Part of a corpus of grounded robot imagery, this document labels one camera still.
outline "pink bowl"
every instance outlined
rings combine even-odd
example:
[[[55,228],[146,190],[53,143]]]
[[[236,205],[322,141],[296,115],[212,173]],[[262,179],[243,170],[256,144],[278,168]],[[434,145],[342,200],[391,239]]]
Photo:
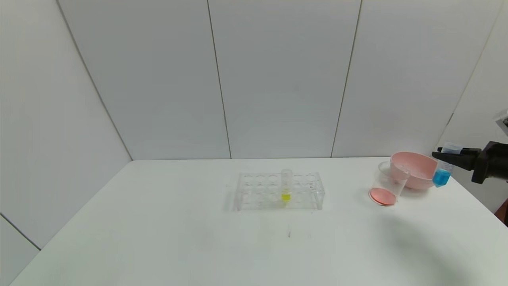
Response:
[[[422,154],[413,152],[398,152],[392,155],[390,162],[408,168],[411,176],[406,187],[424,190],[434,186],[432,176],[437,167],[437,161]]]

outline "white table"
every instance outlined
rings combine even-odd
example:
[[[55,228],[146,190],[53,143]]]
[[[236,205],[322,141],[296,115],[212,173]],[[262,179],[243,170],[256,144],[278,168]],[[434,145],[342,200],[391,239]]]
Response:
[[[387,158],[134,161],[12,286],[507,285],[508,229],[455,180],[381,207]],[[318,171],[322,211],[234,212],[239,173]]]

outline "vial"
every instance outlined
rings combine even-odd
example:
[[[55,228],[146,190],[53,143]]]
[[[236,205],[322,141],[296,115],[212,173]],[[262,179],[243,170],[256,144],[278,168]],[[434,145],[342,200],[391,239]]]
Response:
[[[284,202],[291,200],[291,188],[293,186],[293,172],[283,169],[280,172],[280,197]]]
[[[461,150],[462,147],[460,145],[447,142],[443,145],[441,153],[460,154]],[[437,162],[436,171],[434,172],[434,176],[432,177],[432,182],[436,187],[439,188],[447,184],[448,179],[452,175],[453,167],[454,166],[452,164],[446,163],[441,160]]]

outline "red liquid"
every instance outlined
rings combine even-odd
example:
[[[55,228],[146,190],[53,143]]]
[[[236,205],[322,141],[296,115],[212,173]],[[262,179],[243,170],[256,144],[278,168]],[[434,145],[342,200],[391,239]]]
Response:
[[[372,188],[369,192],[369,196],[376,203],[382,206],[391,206],[397,201],[394,194],[390,193],[389,190],[382,188]]]

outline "glass cup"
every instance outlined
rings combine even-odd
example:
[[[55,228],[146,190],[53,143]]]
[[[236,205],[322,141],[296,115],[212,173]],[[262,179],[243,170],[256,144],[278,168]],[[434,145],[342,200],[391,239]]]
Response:
[[[382,206],[394,205],[409,176],[409,169],[404,166],[391,162],[380,163],[374,177],[374,184],[369,191],[370,198]]]

